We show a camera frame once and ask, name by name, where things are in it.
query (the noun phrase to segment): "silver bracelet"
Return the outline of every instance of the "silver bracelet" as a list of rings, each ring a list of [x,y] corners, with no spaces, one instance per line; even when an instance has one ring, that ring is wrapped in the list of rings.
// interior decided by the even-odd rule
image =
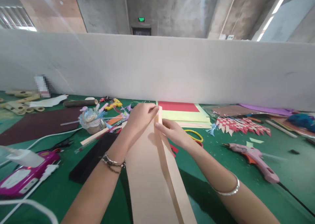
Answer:
[[[239,188],[240,188],[240,180],[237,178],[237,176],[236,176],[233,172],[231,172],[231,173],[235,176],[235,178],[236,178],[236,180],[237,180],[236,188],[235,188],[234,190],[232,190],[231,192],[222,193],[222,192],[219,192],[219,191],[217,191],[215,188],[212,187],[215,192],[217,192],[218,194],[221,194],[221,195],[223,195],[223,196],[231,196],[231,195],[234,195],[234,194],[237,193],[237,191],[238,191]]]
[[[122,163],[118,163],[118,162],[115,162],[115,161],[112,161],[109,159],[109,157],[107,156],[107,154],[105,153],[101,159],[107,166],[108,168],[112,171],[112,172],[115,172],[117,174],[120,174],[119,171],[115,171],[114,169],[112,169],[111,167],[120,167],[120,168],[124,168],[126,167],[126,162],[125,160],[122,162]]]

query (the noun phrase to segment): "green tablecloth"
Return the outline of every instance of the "green tablecloth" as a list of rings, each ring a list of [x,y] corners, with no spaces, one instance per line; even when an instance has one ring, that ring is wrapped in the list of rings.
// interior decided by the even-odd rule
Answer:
[[[3,92],[0,92],[0,97],[6,101],[16,100],[15,97],[5,95]],[[69,96],[69,99],[73,100],[82,100],[84,98],[84,96]],[[124,106],[127,106],[132,100],[121,99],[121,102]],[[46,108],[46,111],[62,108],[62,105],[57,105],[52,108]],[[116,116],[117,113],[111,110],[108,115]],[[4,132],[21,118],[22,116],[14,115],[7,110],[0,110],[0,122],[2,122],[0,124],[0,133]],[[253,133],[244,135],[241,132],[233,133],[231,137],[229,134],[223,134],[222,131],[215,131],[215,137],[213,137],[205,129],[193,130],[197,131],[204,138],[204,148],[223,166],[235,173],[262,200],[281,223],[314,223],[315,218],[279,185],[270,184],[265,181],[259,170],[255,166],[249,165],[243,156],[221,146],[222,143],[246,145],[246,141],[250,141],[250,137],[263,140],[264,143],[262,144],[255,143],[255,148],[261,152],[288,159],[288,161],[283,162],[265,158],[264,161],[279,176],[280,181],[308,206],[309,209],[315,212],[315,172],[313,171],[315,168],[315,147],[306,142],[304,137],[299,136],[297,139],[294,139],[269,124],[265,123],[264,126],[271,129],[271,137],[268,135],[258,136]],[[39,151],[50,148],[69,135],[65,134],[44,139],[34,146],[32,150]],[[85,130],[80,130],[73,136],[75,143],[60,154],[61,163],[59,169],[30,196],[30,199],[52,210],[59,222],[61,222],[76,194],[82,187],[81,184],[69,180],[68,175],[92,148],[93,145],[90,145],[82,152],[78,154],[74,153],[80,147],[80,141],[87,137],[89,137],[89,134]],[[27,148],[34,141],[11,145],[11,147]],[[289,153],[291,149],[295,149],[301,154],[291,154]],[[5,155],[6,151],[0,150],[0,163],[5,160]],[[190,155],[179,148],[176,162],[197,222],[235,223]],[[2,180],[7,177],[15,166],[14,163],[10,163],[0,168],[0,179]],[[0,208],[0,220],[12,208],[13,205],[2,206]],[[22,205],[6,223],[49,223],[49,219],[33,207]],[[102,223],[132,223],[128,179],[125,171],[120,175]]]

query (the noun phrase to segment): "yellow glue gun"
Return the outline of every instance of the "yellow glue gun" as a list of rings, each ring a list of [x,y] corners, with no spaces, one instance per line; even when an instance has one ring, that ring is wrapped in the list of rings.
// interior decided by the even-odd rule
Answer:
[[[109,106],[105,107],[104,111],[109,111],[113,107],[121,107],[122,103],[118,99],[114,99],[114,103],[111,103]]]

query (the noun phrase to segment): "white paper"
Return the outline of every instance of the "white paper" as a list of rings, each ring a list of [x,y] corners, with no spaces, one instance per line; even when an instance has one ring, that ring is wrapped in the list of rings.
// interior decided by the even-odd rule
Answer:
[[[38,107],[38,106],[52,107],[59,104],[62,100],[65,100],[65,99],[67,99],[67,96],[64,94],[55,98],[45,99],[38,102],[31,102],[29,107]]]

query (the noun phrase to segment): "window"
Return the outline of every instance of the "window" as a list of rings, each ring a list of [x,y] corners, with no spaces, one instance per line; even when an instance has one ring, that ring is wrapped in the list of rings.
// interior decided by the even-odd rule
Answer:
[[[0,7],[0,24],[5,29],[37,31],[23,7]]]

